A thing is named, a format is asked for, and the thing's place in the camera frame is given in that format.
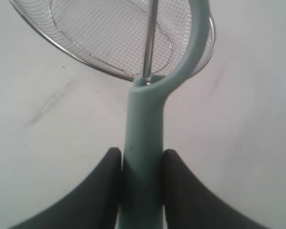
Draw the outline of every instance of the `mint green handle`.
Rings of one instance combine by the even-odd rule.
[[[119,229],[163,228],[161,160],[167,97],[192,74],[209,33],[208,0],[189,0],[192,30],[187,51],[167,77],[137,79],[129,91]]]

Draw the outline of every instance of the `metal rim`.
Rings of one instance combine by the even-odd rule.
[[[25,14],[25,12],[21,9],[21,7],[18,6],[18,4],[15,2],[15,0],[10,0],[11,4],[13,5],[13,7],[16,9],[16,11],[18,12],[18,14],[37,32],[39,33],[42,37],[44,37],[47,41],[49,41],[51,44],[54,44],[54,46],[56,46],[57,48],[59,48],[60,50],[62,50],[63,52],[65,52],[66,54],[68,54],[69,56],[73,57],[74,59],[90,66],[93,67],[101,72],[110,74],[112,76],[118,77],[120,79],[124,79],[127,81],[134,81],[134,77],[129,76],[127,74],[122,74],[122,73],[117,73],[114,72],[108,68],[105,67],[101,67],[99,65],[93,64],[89,61],[86,61],[84,58],[82,58],[79,55],[76,55],[72,52],[70,52],[69,50],[65,49],[64,47],[62,47],[59,43],[57,43],[56,41],[54,41],[51,37],[49,37],[46,33],[44,33],[29,17],[27,17],[27,15]],[[215,50],[215,44],[216,44],[216,27],[215,27],[215,22],[213,19],[213,16],[210,14],[209,16],[209,21],[210,21],[210,31],[211,31],[211,48],[210,48],[210,52],[208,55],[207,60],[205,61],[205,63],[197,70],[195,70],[192,74],[192,76],[198,74],[210,61],[210,59],[213,56],[214,50]]]

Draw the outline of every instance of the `metal rod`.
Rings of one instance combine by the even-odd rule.
[[[158,2],[159,0],[149,0],[148,2],[148,24],[142,69],[142,77],[145,79],[150,77],[152,71],[153,44],[157,23]]]

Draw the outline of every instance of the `wire mesh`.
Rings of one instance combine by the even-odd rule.
[[[11,0],[43,36],[76,59],[132,80],[143,64],[148,0]],[[210,59],[215,27],[194,73]],[[160,0],[152,73],[168,75],[182,59],[191,32],[187,0]]]

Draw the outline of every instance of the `white surface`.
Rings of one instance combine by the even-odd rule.
[[[170,97],[165,148],[227,203],[286,229],[286,0],[211,6],[216,51]],[[109,147],[123,148],[130,87],[54,48],[0,0],[0,229],[71,191]]]

